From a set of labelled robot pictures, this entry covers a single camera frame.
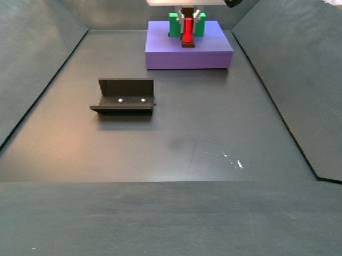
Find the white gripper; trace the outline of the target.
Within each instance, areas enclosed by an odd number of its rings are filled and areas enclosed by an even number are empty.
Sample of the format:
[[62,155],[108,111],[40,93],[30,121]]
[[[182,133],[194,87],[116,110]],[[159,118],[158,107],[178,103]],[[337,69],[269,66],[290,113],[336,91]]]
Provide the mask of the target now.
[[[177,29],[178,36],[183,33],[183,21],[185,15],[182,12],[182,6],[195,5],[195,6],[225,6],[225,0],[146,0],[150,6],[177,6]],[[194,36],[199,36],[199,21],[201,21],[201,9],[195,8],[193,13],[194,20]]]

